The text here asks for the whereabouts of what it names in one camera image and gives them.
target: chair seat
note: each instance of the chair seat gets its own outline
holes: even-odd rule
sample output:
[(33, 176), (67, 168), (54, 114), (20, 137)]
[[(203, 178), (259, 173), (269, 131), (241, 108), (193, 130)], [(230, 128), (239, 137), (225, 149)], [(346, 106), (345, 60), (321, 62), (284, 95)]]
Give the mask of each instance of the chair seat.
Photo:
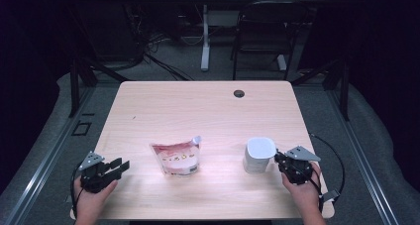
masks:
[(292, 49), (284, 25), (242, 26), (239, 51), (254, 54), (289, 54)]

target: black chair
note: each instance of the black chair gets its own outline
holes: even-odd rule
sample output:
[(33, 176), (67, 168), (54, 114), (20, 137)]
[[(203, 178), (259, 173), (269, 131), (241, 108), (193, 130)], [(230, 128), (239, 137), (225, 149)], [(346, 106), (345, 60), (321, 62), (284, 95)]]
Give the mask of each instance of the black chair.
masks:
[(287, 55), (289, 66), (299, 29), (308, 17), (308, 8), (300, 3), (257, 1), (246, 5), (239, 13), (236, 38), (231, 59), (236, 79), (238, 53), (246, 55)]

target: white container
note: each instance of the white container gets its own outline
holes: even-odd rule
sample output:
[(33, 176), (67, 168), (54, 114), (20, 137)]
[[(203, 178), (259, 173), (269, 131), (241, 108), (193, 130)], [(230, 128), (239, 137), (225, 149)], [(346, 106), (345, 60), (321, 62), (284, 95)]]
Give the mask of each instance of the white container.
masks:
[(244, 169), (248, 173), (263, 173), (269, 160), (276, 153), (275, 144), (270, 138), (250, 138), (244, 156)]

